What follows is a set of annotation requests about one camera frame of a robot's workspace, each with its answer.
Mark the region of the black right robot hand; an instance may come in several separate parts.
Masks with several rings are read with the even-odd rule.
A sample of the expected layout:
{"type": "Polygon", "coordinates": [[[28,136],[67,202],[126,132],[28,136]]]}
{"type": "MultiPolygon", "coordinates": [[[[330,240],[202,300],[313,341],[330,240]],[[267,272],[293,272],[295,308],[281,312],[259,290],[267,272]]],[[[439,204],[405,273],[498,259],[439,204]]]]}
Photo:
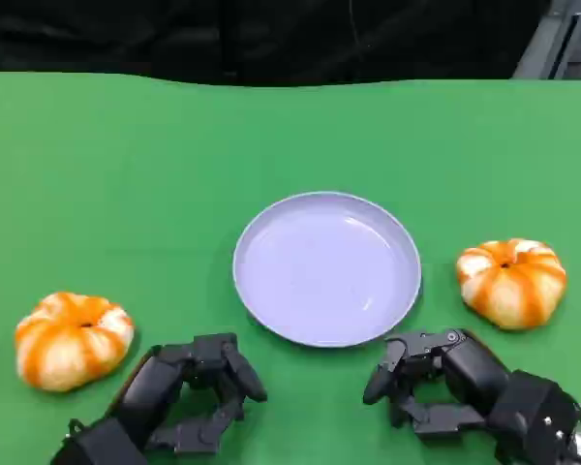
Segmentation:
{"type": "Polygon", "coordinates": [[[482,429],[509,381],[509,370],[470,331],[406,332],[385,338],[386,351],[372,372],[362,401],[374,405],[386,397],[396,428],[410,422],[421,439],[482,429]],[[454,403],[420,403],[414,389],[444,380],[454,403]]]}

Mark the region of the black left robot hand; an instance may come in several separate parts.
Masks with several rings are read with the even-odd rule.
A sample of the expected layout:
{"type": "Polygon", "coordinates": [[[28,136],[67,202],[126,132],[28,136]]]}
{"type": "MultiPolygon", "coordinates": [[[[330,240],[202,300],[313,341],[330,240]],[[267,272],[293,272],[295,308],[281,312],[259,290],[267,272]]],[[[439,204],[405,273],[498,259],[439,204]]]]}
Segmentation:
{"type": "Polygon", "coordinates": [[[215,453],[224,432],[244,419],[246,399],[265,402],[267,392],[256,370],[238,349],[234,333],[196,336],[186,344],[156,345],[140,360],[107,410],[140,450],[215,453]],[[217,396],[208,416],[184,418],[164,426],[184,385],[217,396]]]}

